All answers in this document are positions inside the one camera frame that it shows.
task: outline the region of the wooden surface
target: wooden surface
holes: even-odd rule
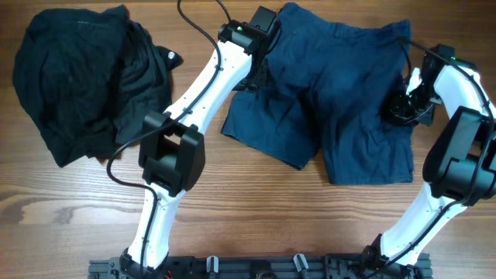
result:
[[[120,187],[105,164],[81,158],[64,169],[50,152],[12,86],[14,55],[31,18],[43,9],[103,11],[120,3],[101,0],[18,0],[0,4],[0,278],[86,278],[90,259],[118,256],[133,240],[143,191]],[[226,1],[234,19],[249,20],[259,5],[283,2]],[[455,46],[477,64],[483,85],[496,98],[494,1],[302,1],[330,21],[379,27],[412,21],[416,41]],[[174,70],[174,99],[198,76],[212,46],[176,10],[175,2],[127,1],[157,45],[185,59]],[[184,12],[216,36],[225,22],[213,1],[184,3]],[[419,66],[422,53],[414,50]],[[229,102],[206,135],[207,164],[186,195],[170,238],[171,255],[246,257],[355,253],[389,229],[417,195],[422,163],[446,124],[418,127],[413,135],[415,182],[385,186],[333,186],[319,154],[302,171],[219,134]],[[140,181],[138,147],[115,164],[115,174]],[[425,249],[436,278],[496,277],[496,199],[481,201],[450,222]]]

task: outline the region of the black garment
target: black garment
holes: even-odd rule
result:
[[[281,38],[267,55],[274,85],[237,92],[222,133],[298,169],[322,147],[333,184],[412,181],[413,127],[380,114],[388,92],[402,84],[397,36],[410,37],[410,22],[361,29],[295,3],[279,19]]]
[[[126,7],[48,9],[33,18],[13,83],[57,165],[109,157],[171,103],[167,71],[181,57],[152,44]]]

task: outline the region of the crumpled black cloth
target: crumpled black cloth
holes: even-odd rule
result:
[[[168,71],[181,57],[154,46],[124,5],[103,13],[47,9],[15,57],[13,84],[59,167],[109,157],[171,103]]]

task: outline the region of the black cloth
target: black cloth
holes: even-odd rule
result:
[[[124,5],[103,13],[48,9],[33,18],[15,57],[21,106],[59,167],[109,157],[139,135],[145,115],[171,103],[168,71],[182,62],[154,46]]]
[[[279,19],[281,38],[267,55],[273,85],[237,92],[222,133],[298,169],[322,147],[332,184],[412,181],[413,127],[381,119],[402,85],[397,36],[410,37],[410,22],[361,29],[295,3]]]

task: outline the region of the robotic arm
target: robotic arm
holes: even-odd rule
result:
[[[484,90],[485,98],[476,90],[474,82],[481,88],[480,76],[473,65],[457,61],[457,67],[472,76],[471,80],[453,65],[427,52],[422,73],[415,69],[408,90],[393,96],[384,115],[387,121],[397,124],[412,119],[423,122],[426,112],[432,117],[433,104],[444,104],[450,121],[425,160],[422,172],[425,182],[417,198],[398,223],[377,236],[361,254],[308,259],[298,254],[288,259],[228,259],[220,260],[220,263],[217,257],[168,257],[169,235],[179,203],[199,179],[205,166],[203,135],[231,90],[253,87],[256,77],[266,75],[261,70],[264,56],[278,27],[277,14],[263,7],[259,7],[249,23],[231,20],[223,25],[217,43],[220,57],[213,53],[193,85],[164,114],[150,113],[145,118],[143,134],[172,122],[188,110],[191,100],[205,88],[221,59],[216,79],[187,114],[165,133],[143,139],[139,165],[143,168],[143,179],[157,193],[157,208],[152,212],[153,196],[147,192],[136,238],[118,260],[109,263],[112,268],[108,269],[108,274],[117,272],[119,279],[163,278],[180,267],[179,274],[174,273],[174,276],[202,279],[278,276],[353,279],[378,274],[383,278],[417,276],[414,265],[419,256],[425,259],[421,252],[435,234],[468,206],[496,193],[496,146],[489,144],[494,135],[488,135],[494,129],[487,128],[494,125],[490,117],[496,115],[496,108],[492,104],[486,105]],[[432,52],[446,59],[454,57],[454,50],[447,46],[437,46],[430,50]],[[179,143],[167,138],[173,134],[181,138]],[[471,154],[473,143],[483,139],[489,139],[489,151],[482,147],[479,157]],[[142,265],[146,271],[144,274],[140,272]]]

